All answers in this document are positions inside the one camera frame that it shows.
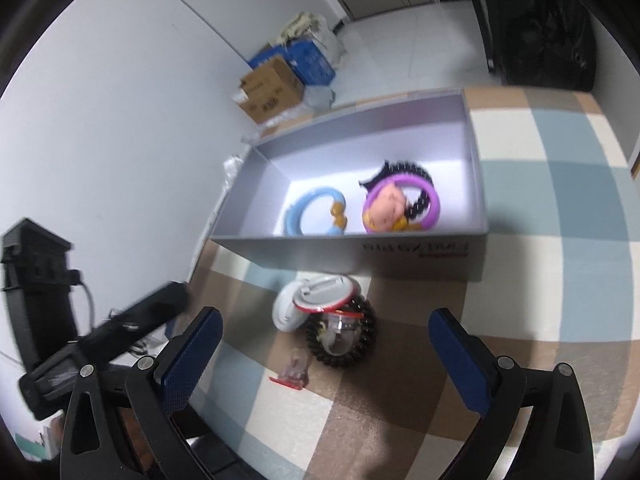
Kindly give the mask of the clear ring red base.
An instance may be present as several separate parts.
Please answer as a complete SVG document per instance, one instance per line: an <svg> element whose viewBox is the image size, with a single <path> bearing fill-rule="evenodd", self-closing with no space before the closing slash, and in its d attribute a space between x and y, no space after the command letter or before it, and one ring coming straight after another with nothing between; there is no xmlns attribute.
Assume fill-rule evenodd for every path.
<svg viewBox="0 0 640 480"><path fill-rule="evenodd" d="M303 390L308 384L309 356L306 350L292 350L288 365L277 376L270 377L270 382L296 391Z"/></svg>

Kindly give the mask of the white red round case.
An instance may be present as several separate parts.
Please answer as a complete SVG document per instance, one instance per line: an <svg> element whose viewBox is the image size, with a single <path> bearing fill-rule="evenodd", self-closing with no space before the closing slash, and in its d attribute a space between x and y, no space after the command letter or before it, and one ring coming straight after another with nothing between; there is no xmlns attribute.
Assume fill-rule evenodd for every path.
<svg viewBox="0 0 640 480"><path fill-rule="evenodd" d="M358 292L360 286L347 275L322 274L314 278L296 278L285 285L273 301L273 325L280 332L295 332L312 314L332 313L341 309Z"/></svg>

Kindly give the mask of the checkered table cloth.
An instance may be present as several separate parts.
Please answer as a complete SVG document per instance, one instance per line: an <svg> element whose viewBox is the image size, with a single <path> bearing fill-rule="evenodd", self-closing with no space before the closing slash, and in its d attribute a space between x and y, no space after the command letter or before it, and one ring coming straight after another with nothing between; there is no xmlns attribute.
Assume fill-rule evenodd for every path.
<svg viewBox="0 0 640 480"><path fill-rule="evenodd" d="M349 105L245 157L191 405L267 479L599 479L639 399L639 197L588 93Z"/></svg>

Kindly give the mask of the grey cardboard box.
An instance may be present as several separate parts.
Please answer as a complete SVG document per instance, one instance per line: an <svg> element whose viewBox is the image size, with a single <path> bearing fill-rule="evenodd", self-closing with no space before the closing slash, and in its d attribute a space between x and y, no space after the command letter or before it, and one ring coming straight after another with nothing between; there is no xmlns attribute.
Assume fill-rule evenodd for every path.
<svg viewBox="0 0 640 480"><path fill-rule="evenodd" d="M488 217L464 94L412 92L264 136L210 236L266 268L479 281Z"/></svg>

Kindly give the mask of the brown cardboard box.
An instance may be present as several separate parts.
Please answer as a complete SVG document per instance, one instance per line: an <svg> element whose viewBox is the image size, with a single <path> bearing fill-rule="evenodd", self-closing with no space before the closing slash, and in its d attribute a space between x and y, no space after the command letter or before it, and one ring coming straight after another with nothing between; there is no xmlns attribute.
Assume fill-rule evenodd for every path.
<svg viewBox="0 0 640 480"><path fill-rule="evenodd" d="M303 83L288 63L275 56L241 79L233 101L261 125L303 102L304 92Z"/></svg>

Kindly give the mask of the grey plastic mail bag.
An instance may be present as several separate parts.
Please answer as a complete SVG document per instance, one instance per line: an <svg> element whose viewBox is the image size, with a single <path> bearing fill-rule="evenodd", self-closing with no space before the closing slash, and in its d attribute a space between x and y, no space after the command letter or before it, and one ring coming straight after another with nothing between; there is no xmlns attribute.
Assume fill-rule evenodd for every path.
<svg viewBox="0 0 640 480"><path fill-rule="evenodd" d="M329 86L306 86L303 104L311 113L329 110L335 101L335 92Z"/></svg>

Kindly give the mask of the black backpack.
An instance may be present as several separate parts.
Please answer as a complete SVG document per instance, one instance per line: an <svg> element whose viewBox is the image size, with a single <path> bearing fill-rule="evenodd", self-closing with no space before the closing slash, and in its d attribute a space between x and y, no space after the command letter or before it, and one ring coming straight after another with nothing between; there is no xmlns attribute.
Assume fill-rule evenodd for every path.
<svg viewBox="0 0 640 480"><path fill-rule="evenodd" d="M597 68L590 14L578 0L486 0L496 61L514 86L589 92Z"/></svg>

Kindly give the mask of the blue cardboard box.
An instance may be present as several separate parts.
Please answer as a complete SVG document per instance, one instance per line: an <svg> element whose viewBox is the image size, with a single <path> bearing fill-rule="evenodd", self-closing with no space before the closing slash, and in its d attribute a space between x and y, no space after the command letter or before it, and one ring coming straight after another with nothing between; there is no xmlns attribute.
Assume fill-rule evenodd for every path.
<svg viewBox="0 0 640 480"><path fill-rule="evenodd" d="M311 40L296 40L282 46L266 47L249 61L250 68L257 68L270 58L280 56L305 86L329 86L335 78L335 70L321 50Z"/></svg>

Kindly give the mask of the white bag with clothes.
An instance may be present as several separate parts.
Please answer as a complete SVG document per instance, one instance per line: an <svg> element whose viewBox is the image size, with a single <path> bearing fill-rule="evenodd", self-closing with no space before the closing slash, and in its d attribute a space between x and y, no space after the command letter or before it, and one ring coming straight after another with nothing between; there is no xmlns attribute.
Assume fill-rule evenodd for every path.
<svg viewBox="0 0 640 480"><path fill-rule="evenodd" d="M312 41L333 68L341 65L346 49L322 15L309 12L296 14L274 38L274 44L289 46L295 41L305 40Z"/></svg>

